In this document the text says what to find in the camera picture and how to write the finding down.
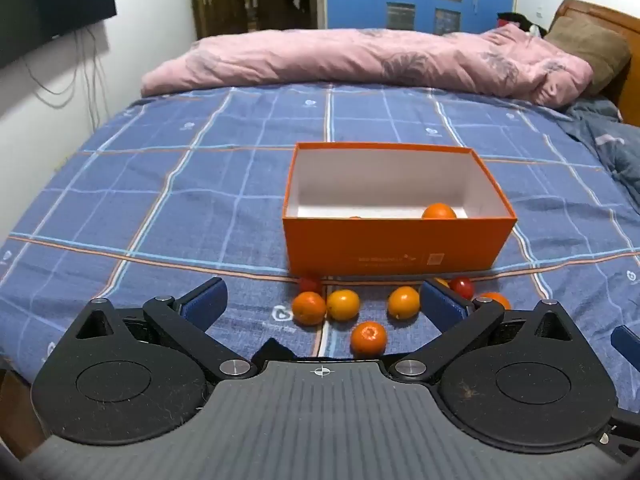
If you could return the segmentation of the red cherry tomato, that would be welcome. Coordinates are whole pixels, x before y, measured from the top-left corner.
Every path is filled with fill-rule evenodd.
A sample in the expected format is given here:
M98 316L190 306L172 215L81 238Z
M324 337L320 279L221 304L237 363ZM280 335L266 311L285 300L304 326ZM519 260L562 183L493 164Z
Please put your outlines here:
M457 276L448 282L449 288L465 300L471 301L475 295L472 281L464 276Z
M302 276L298 280L298 289L300 292L314 292L321 295L323 290L322 278L318 276Z

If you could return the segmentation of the yellow orange kumquat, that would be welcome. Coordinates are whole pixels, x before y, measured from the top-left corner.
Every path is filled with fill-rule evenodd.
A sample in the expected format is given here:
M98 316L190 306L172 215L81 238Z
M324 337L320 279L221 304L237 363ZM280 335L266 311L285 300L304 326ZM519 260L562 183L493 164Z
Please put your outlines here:
M441 284L444 287L450 288L448 281L444 280L443 278L434 278L434 281L437 282L438 284Z
M387 314L396 321L414 318L420 312L420 307L420 295L410 286L396 288L387 300Z
M359 310L360 298L353 290L336 290L326 298L326 313L336 322L348 322L356 318Z

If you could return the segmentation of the large orange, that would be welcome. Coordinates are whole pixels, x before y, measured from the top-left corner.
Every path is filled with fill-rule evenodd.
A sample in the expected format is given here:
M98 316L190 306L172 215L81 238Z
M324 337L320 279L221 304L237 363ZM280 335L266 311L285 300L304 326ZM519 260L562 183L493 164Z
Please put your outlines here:
M498 304L501 304L506 310L512 309L510 301L498 292L483 292L482 294L480 294L480 298L494 300L495 302L498 302Z

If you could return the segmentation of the mandarin orange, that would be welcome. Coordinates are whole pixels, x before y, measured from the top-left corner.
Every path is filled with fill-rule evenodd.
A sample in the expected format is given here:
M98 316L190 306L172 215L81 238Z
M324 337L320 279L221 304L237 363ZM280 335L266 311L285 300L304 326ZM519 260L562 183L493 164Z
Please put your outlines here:
M294 321L303 326L316 326L326 318L326 300L316 292L301 292L292 301Z
M377 322L359 323L350 334L350 348L357 358L376 358L382 356L387 344L385 327Z

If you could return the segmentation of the orange inside box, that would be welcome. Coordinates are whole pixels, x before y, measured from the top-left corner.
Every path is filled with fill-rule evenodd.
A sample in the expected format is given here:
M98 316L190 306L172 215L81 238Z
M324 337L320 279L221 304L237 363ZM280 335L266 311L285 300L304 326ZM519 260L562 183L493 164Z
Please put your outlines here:
M422 219L457 219L457 214L447 204L434 203L424 209Z

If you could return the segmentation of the blue plaid bed sheet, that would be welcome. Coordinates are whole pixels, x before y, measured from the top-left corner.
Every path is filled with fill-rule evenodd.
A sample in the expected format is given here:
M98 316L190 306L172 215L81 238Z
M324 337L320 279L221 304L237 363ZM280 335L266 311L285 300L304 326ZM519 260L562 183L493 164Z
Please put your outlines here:
M472 148L518 222L474 281L512 306L559 300L616 385L639 406L639 374L612 347L639 325L639 216L562 115L442 90L329 84L191 91L117 114L44 187L1 247L1 353L34 378L96 296L120 308L180 296L212 276L229 289L213 338L250 356L276 338L342 358L346 327L297 326L281 211L299 142Z

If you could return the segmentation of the orange cardboard shoe box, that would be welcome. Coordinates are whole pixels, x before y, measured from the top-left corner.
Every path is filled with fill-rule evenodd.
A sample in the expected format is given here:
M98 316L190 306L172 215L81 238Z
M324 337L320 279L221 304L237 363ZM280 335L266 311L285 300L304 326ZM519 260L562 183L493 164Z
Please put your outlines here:
M457 219L422 219L434 203ZM282 212L297 276L485 271L517 221L472 148L407 143L297 144Z

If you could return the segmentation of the grey blue crumpled blanket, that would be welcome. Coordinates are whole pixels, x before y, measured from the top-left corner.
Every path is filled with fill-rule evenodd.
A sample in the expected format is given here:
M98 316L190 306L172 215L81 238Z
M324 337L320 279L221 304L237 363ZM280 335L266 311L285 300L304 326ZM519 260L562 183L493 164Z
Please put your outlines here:
M636 211L640 206L639 128L623 122L620 110L597 96L579 99L562 109L561 128L582 142L629 197Z

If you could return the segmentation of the wooden headboard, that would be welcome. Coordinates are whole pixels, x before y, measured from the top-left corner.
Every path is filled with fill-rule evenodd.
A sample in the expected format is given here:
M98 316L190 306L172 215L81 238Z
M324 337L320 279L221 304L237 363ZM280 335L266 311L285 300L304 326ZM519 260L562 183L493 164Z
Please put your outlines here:
M582 0L563 0L546 40L587 62L591 81L582 95L613 102L625 124L639 123L639 20Z

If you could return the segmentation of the pink floral duvet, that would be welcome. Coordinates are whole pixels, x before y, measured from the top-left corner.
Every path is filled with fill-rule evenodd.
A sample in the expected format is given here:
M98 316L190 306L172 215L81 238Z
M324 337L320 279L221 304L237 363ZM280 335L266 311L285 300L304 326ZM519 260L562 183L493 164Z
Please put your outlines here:
M393 29L261 30L198 40L142 78L142 96L298 82L394 84L561 108L590 85L587 61L514 25L444 36Z

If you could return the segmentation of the brown pillow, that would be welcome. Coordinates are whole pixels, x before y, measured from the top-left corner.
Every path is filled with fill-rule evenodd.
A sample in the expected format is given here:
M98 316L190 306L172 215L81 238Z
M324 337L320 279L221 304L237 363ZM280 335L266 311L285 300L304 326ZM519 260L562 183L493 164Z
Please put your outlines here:
M592 71L584 96L597 96L631 60L628 41L618 32L585 18L561 16L544 39L555 47L586 61Z

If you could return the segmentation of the black clothes on headboard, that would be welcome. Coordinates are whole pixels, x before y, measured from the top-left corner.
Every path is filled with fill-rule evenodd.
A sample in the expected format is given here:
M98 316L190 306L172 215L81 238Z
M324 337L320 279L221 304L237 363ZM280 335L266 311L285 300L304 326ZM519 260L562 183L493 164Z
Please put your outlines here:
M518 26L519 29L524 30L529 35L544 38L548 34L548 30L544 29L540 25L534 24L529 21L526 16L516 12L501 12L497 14L497 24L499 27L506 26L507 24L513 24Z

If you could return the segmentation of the black wall television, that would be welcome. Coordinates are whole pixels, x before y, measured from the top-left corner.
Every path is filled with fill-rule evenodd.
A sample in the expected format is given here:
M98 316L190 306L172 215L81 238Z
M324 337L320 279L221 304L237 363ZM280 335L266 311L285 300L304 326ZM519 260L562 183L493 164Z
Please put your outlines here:
M1 65L116 14L115 0L0 0Z

